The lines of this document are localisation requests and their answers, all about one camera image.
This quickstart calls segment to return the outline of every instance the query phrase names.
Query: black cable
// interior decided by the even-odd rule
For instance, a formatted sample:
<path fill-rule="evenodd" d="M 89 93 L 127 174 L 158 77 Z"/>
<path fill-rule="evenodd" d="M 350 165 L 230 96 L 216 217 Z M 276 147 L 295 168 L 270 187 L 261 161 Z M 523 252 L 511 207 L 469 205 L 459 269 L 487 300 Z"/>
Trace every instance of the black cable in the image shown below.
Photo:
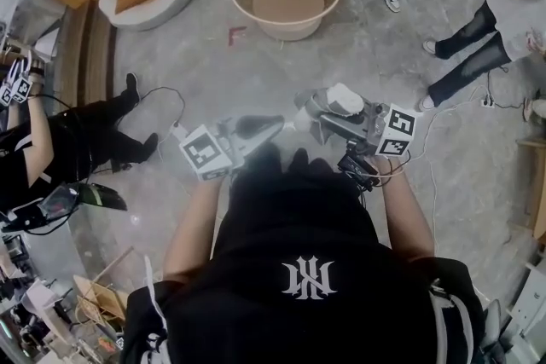
<path fill-rule="evenodd" d="M 174 89 L 174 88 L 170 88 L 170 87 L 157 87 L 157 88 L 154 88 L 152 90 L 150 90 L 148 93 L 146 93 L 143 97 L 141 97 L 140 101 L 133 107 L 133 109 L 135 107 L 137 107 L 144 99 L 146 99 L 146 97 L 148 97 L 150 94 L 152 94 L 153 92 L 157 91 L 157 90 L 170 90 L 170 91 L 174 91 L 175 93 L 177 93 L 178 95 L 178 98 L 180 99 L 180 101 L 182 102 L 182 110 L 180 111 L 180 115 L 178 116 L 177 118 L 177 121 L 175 123 L 180 123 L 180 120 L 182 119 L 182 116 L 183 116 L 183 111 L 184 111 L 184 108 L 186 107 L 186 102 L 185 100 L 183 99 L 182 95 L 180 94 L 180 91 Z M 71 111 L 73 114 L 74 114 L 74 117 L 78 120 L 78 123 L 80 125 L 80 127 L 82 128 L 82 134 L 85 135 L 84 133 L 84 125 L 82 124 L 81 120 L 79 119 L 78 115 L 73 111 L 73 108 L 71 108 L 69 105 L 67 105 L 64 101 L 62 101 L 61 99 L 58 99 L 57 97 L 53 96 L 53 95 L 46 95 L 46 94 L 38 94 L 38 95 L 34 95 L 36 97 L 38 96 L 42 96 L 42 97 L 49 97 L 50 99 L 54 99 L 55 101 L 58 101 L 60 104 L 64 105 L 66 108 L 68 108 L 69 111 Z M 118 123 L 116 124 L 116 127 L 119 126 L 119 123 L 121 122 L 121 120 L 123 120 L 123 117 L 120 118 L 118 120 Z M 91 155 L 91 148 L 90 148 L 90 143 L 89 141 L 87 141 L 87 146 L 88 146 L 88 149 L 89 149 L 89 159 L 90 159 L 90 169 L 89 169 L 89 173 L 88 173 L 88 176 L 85 180 L 85 183 L 84 185 L 87 185 L 87 183 L 89 182 L 89 179 L 91 177 L 91 174 L 93 174 L 93 158 L 92 158 L 92 155 Z M 50 231 L 44 233 L 44 234 L 37 234 L 37 233 L 33 233 L 31 231 L 26 231 L 28 234 L 31 234 L 31 235 L 49 235 L 51 234 L 52 232 L 56 231 L 58 228 L 60 228 L 62 225 L 64 225 L 68 219 L 70 219 L 70 217 L 72 216 L 72 214 L 76 211 L 77 207 L 78 207 L 78 196 L 79 196 L 79 191 L 78 191 L 78 195 L 76 196 L 76 201 L 74 202 L 74 205 L 73 205 L 73 208 L 70 210 L 70 212 L 68 214 L 66 214 L 65 216 L 62 216 L 62 217 L 57 217 L 56 219 L 54 220 L 51 220 L 51 222 L 56 222 L 57 220 L 61 220 L 63 217 L 65 217 L 65 220 L 59 224 L 58 226 L 55 226 L 53 229 L 51 229 Z"/>
<path fill-rule="evenodd" d="M 501 66 L 499 67 L 503 72 L 505 73 L 508 73 L 508 69 L 504 66 Z M 515 105 L 507 105 L 507 106 L 503 106 L 503 105 L 499 105 L 497 103 L 497 101 L 495 100 L 495 97 L 493 97 L 493 94 L 491 93 L 491 70 L 489 72 L 487 72 L 487 92 L 489 93 L 489 96 L 491 97 L 491 99 L 493 100 L 493 104 L 496 106 L 496 107 L 499 107 L 501 109 L 509 109 L 509 108 L 513 108 L 513 109 L 520 109 L 521 107 L 523 107 L 525 101 L 521 102 L 518 106 L 515 106 Z"/>
<path fill-rule="evenodd" d="M 102 170 L 95 170 L 93 172 L 93 175 L 98 175 L 99 173 L 102 173 L 103 171 L 109 171 L 109 170 L 112 170 L 112 167 L 109 167 L 107 169 L 102 169 Z"/>
<path fill-rule="evenodd" d="M 64 101 L 62 101 L 61 99 L 55 97 L 54 95 L 46 95 L 46 94 L 42 94 L 42 93 L 39 93 L 37 95 L 32 95 L 32 97 L 48 97 L 50 99 L 53 99 L 54 101 L 58 101 L 60 104 L 62 104 L 63 106 L 65 106 L 68 111 L 70 111 L 73 115 L 74 115 L 74 118 L 77 120 L 78 124 L 79 124 L 79 127 L 80 129 L 82 130 L 82 136 L 85 137 L 85 128 L 84 128 L 84 124 L 82 123 L 81 119 L 79 118 L 79 116 L 76 114 L 76 112 L 73 110 L 72 107 L 70 107 L 70 105 L 68 105 L 67 103 L 65 103 Z M 79 154 L 78 154 L 78 151 L 79 151 L 79 147 L 78 147 L 78 138 L 73 134 L 73 132 L 71 132 L 69 129 L 68 129 L 68 126 L 66 126 L 66 129 L 68 132 L 70 132 L 70 134 L 72 135 L 73 139 L 74 139 L 74 142 L 76 143 L 76 179 L 79 181 Z M 93 171 L 93 155 L 91 153 L 91 146 L 90 146 L 90 143 L 89 141 L 86 141 L 87 143 L 87 150 L 89 152 L 89 172 L 87 174 L 87 178 L 85 179 L 85 183 L 84 185 L 87 185 L 87 183 L 89 182 L 89 179 L 91 177 L 91 173 Z M 79 191 L 77 192 L 76 194 L 76 199 L 74 200 L 74 205 L 72 207 L 72 209 L 68 212 L 68 214 L 66 214 L 65 216 L 61 216 L 61 217 L 57 217 L 57 218 L 54 218 L 52 220 L 49 221 L 48 225 L 53 223 L 53 222 L 57 222 L 58 220 L 61 220 L 62 218 L 65 218 L 65 220 L 63 220 L 59 225 L 55 226 L 53 229 L 50 229 L 48 232 L 45 232 L 43 234 L 39 234 L 39 233 L 35 233 L 35 232 L 32 232 L 30 230 L 26 230 L 25 232 L 27 232 L 28 234 L 30 235 L 38 235 L 38 236 L 44 236 L 44 235 L 49 235 L 49 234 L 52 234 L 53 232 L 55 232 L 58 228 L 60 228 L 61 226 L 63 226 L 66 222 L 68 222 L 68 220 L 70 219 L 70 217 L 72 216 L 72 214 L 76 211 L 76 209 L 78 208 L 78 197 L 79 197 Z"/>
<path fill-rule="evenodd" d="M 396 167 L 395 169 L 392 168 L 392 162 L 391 160 L 389 159 L 389 165 L 391 166 L 391 170 L 386 173 L 385 175 L 382 175 L 382 176 L 389 176 L 389 175 L 392 175 L 393 173 L 396 172 L 396 170 L 398 169 L 401 169 L 402 167 L 404 167 L 406 164 L 408 164 L 409 162 L 411 161 L 411 152 L 408 150 L 408 158 L 402 163 L 400 164 L 398 167 Z M 391 181 L 391 177 L 389 177 L 386 182 L 383 182 L 381 185 L 376 185 L 376 187 L 385 187 L 390 181 Z"/>
<path fill-rule="evenodd" d="M 150 90 L 148 93 L 146 93 L 145 95 L 143 95 L 140 98 L 140 101 L 138 101 L 138 103 L 133 107 L 133 109 L 138 107 L 144 99 L 146 99 L 149 95 L 151 95 L 154 91 L 157 91 L 157 90 L 170 90 L 170 91 L 174 91 L 175 93 L 177 93 L 178 99 L 180 99 L 180 101 L 182 102 L 182 110 L 180 111 L 180 115 L 178 116 L 177 121 L 175 123 L 180 123 L 180 120 L 182 119 L 182 115 L 183 115 L 183 112 L 184 112 L 184 108 L 186 107 L 186 101 L 183 99 L 182 95 L 180 94 L 180 91 L 178 91 L 177 89 L 171 88 L 171 87 L 157 87 L 157 88 L 154 88 L 154 89 Z M 124 117 L 125 117 L 125 115 L 118 120 L 118 123 L 116 124 L 116 127 L 119 126 L 119 124 L 121 123 L 121 120 L 123 120 Z"/>

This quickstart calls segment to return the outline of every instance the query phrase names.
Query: black and white marker cube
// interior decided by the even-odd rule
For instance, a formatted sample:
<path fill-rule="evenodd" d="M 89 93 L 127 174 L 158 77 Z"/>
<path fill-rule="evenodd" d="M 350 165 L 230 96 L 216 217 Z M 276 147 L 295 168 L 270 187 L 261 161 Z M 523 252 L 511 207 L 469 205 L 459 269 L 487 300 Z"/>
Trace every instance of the black and white marker cube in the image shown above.
<path fill-rule="evenodd" d="M 184 138 L 180 150 L 201 181 L 226 176 L 233 167 L 231 158 L 203 124 Z"/>
<path fill-rule="evenodd" d="M 0 87 L 0 102 L 5 107 L 8 107 L 11 102 L 11 88 L 6 83 Z"/>
<path fill-rule="evenodd" d="M 19 103 L 24 102 L 28 99 L 28 95 L 31 92 L 32 83 L 26 78 L 19 76 L 15 81 L 14 86 L 12 87 L 12 99 Z"/>
<path fill-rule="evenodd" d="M 415 136 L 415 117 L 392 104 L 385 122 L 385 129 L 375 154 L 402 156 Z"/>

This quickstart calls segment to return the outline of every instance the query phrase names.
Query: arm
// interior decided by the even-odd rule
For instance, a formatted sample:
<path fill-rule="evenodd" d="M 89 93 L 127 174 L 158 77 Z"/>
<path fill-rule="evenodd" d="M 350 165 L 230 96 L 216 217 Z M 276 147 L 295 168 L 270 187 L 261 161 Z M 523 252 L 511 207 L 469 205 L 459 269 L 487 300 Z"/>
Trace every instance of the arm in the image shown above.
<path fill-rule="evenodd" d="M 222 179 L 215 179 L 200 182 L 195 189 L 167 249 L 164 280 L 187 283 L 191 274 L 210 259 L 221 186 Z"/>
<path fill-rule="evenodd" d="M 391 170 L 387 159 L 378 157 L 375 163 L 382 174 Z M 393 169 L 400 165 L 398 159 L 391 159 L 391 163 Z M 392 249 L 408 261 L 433 257 L 433 234 L 406 175 L 401 173 L 388 181 L 383 187 L 383 198 Z"/>
<path fill-rule="evenodd" d="M 8 126 L 6 127 L 6 130 L 16 128 L 19 125 L 20 125 L 19 103 L 11 103 L 9 105 Z"/>
<path fill-rule="evenodd" d="M 34 83 L 31 95 L 36 95 L 42 90 L 42 85 Z M 28 98 L 28 112 L 31 116 L 32 145 L 23 152 L 25 154 L 26 176 L 28 186 L 40 177 L 51 161 L 53 161 L 53 142 L 49 130 L 48 119 L 45 116 L 44 107 L 39 97 Z"/>

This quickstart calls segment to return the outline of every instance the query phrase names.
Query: leg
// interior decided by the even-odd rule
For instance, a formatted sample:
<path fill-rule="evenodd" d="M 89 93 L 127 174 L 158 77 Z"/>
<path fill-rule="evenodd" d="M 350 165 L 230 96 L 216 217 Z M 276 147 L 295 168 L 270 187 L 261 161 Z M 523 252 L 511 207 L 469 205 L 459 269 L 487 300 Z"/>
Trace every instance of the leg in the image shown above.
<path fill-rule="evenodd" d="M 109 159 L 114 159 L 121 164 L 143 163 L 154 153 L 158 143 L 156 134 L 152 134 L 142 144 L 114 128 L 94 131 L 91 134 L 94 166 L 102 165 Z"/>
<path fill-rule="evenodd" d="M 476 80 L 479 75 L 511 62 L 506 54 L 499 32 L 480 50 L 470 55 L 461 64 L 446 74 L 437 83 L 428 87 L 428 94 L 437 107 L 452 97 L 458 90 Z"/>
<path fill-rule="evenodd" d="M 472 43 L 478 42 L 486 35 L 495 31 L 497 19 L 489 9 L 487 2 L 476 11 L 470 23 L 461 28 L 453 37 L 436 43 L 436 56 L 447 60 Z"/>
<path fill-rule="evenodd" d="M 112 127 L 140 101 L 137 90 L 137 77 L 129 73 L 126 79 L 127 89 L 119 96 L 107 101 L 96 101 L 84 107 L 74 108 L 81 122 L 85 125 Z"/>

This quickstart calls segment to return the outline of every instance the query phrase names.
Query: hand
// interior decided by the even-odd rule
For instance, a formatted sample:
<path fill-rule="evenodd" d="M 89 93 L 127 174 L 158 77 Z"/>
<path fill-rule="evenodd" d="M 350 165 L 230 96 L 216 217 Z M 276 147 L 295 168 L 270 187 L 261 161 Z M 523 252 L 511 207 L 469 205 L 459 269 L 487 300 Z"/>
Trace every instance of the hand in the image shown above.
<path fill-rule="evenodd" d="M 537 41 L 537 35 L 533 32 L 527 33 L 527 48 L 531 52 L 538 52 L 544 59 L 546 59 L 546 48 L 541 41 Z"/>

